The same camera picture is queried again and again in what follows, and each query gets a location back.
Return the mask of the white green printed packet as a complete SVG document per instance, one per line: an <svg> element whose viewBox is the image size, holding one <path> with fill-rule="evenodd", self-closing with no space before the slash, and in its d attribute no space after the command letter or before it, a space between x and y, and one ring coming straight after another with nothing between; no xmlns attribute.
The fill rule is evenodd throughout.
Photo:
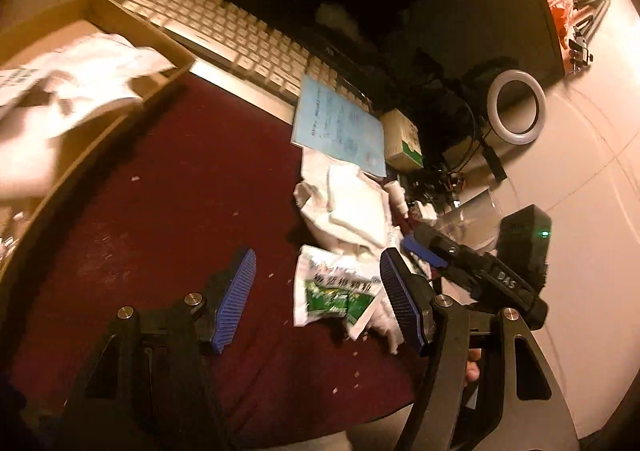
<svg viewBox="0 0 640 451"><path fill-rule="evenodd" d="M356 341L382 301L378 263L360 263L355 256L337 255L304 245L293 281L293 324L340 320Z"/></svg>

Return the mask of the white cloth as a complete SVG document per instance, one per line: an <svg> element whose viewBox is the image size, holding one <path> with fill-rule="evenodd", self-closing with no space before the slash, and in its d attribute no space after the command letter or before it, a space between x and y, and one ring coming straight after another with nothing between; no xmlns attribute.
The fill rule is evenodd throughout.
<svg viewBox="0 0 640 451"><path fill-rule="evenodd" d="M355 164L304 148L294 200L314 237L314 244L305 245L355 256L360 263L376 261L380 270L384 249L397 249L402 240L388 193ZM361 334L367 330L385 337L393 355L404 342L384 285L382 301Z"/></svg>

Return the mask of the white green small box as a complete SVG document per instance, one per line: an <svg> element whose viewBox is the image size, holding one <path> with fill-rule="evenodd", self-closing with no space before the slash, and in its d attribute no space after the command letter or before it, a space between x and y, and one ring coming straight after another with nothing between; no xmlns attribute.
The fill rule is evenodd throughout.
<svg viewBox="0 0 640 451"><path fill-rule="evenodd" d="M423 168L418 128L399 110L380 117L384 132L386 163L394 169L413 172Z"/></svg>

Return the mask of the dark red table mat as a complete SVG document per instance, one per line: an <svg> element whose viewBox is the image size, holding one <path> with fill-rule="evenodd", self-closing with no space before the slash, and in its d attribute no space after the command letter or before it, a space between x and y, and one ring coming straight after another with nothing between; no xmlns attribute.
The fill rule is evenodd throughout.
<svg viewBox="0 0 640 451"><path fill-rule="evenodd" d="M241 247L257 273L232 343L206 357L243 447L344 431L405 408L423 362L386 340L350 341L335 320L293 323L299 247L291 129L194 75L81 181L28 254L6 318L2 369L61 411L118 308L165 307L200 289Z"/></svg>

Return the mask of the light blue notebook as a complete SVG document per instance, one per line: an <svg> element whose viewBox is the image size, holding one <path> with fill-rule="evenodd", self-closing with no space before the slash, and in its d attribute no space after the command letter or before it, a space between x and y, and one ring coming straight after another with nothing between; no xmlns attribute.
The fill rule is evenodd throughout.
<svg viewBox="0 0 640 451"><path fill-rule="evenodd" d="M382 122L329 86L305 75L291 142L386 176Z"/></svg>

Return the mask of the white computer keyboard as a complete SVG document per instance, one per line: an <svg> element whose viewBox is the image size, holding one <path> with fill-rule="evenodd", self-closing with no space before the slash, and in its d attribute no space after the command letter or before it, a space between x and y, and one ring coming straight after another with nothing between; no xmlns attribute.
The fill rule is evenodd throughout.
<svg viewBox="0 0 640 451"><path fill-rule="evenodd" d="M371 100L294 39L227 0L126 0L122 6L191 50L191 72L265 111L296 107L308 76L369 112Z"/></svg>

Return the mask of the white packets in box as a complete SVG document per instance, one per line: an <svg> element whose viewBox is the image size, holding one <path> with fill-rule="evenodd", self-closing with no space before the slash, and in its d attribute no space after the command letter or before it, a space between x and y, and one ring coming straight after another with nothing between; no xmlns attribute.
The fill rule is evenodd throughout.
<svg viewBox="0 0 640 451"><path fill-rule="evenodd" d="M60 139L107 112L139 104L134 78L175 66L150 47L94 33L1 72L1 198L45 196Z"/></svg>

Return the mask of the orange bag on hooks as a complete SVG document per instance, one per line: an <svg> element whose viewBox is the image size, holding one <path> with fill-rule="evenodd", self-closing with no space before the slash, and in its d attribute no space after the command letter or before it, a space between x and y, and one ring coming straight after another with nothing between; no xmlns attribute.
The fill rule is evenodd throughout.
<svg viewBox="0 0 640 451"><path fill-rule="evenodd" d="M568 35L570 34L570 20L572 19L574 0L547 0L547 3L560 44L563 65L568 67L568 64L570 64Z"/></svg>

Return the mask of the brown cardboard box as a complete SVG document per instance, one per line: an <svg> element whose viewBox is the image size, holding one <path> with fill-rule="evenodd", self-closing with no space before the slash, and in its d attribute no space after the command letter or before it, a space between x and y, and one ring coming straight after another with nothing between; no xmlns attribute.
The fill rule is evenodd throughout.
<svg viewBox="0 0 640 451"><path fill-rule="evenodd" d="M56 179L45 196L1 199L1 273L8 275L34 245L53 214L54 204L68 192L96 156L136 119L168 96L194 63L193 55L156 27L114 0L70 0L2 30L1 72L94 33L115 34L136 47L150 47L175 66L134 78L131 88L139 104L107 112L67 131L60 139Z"/></svg>

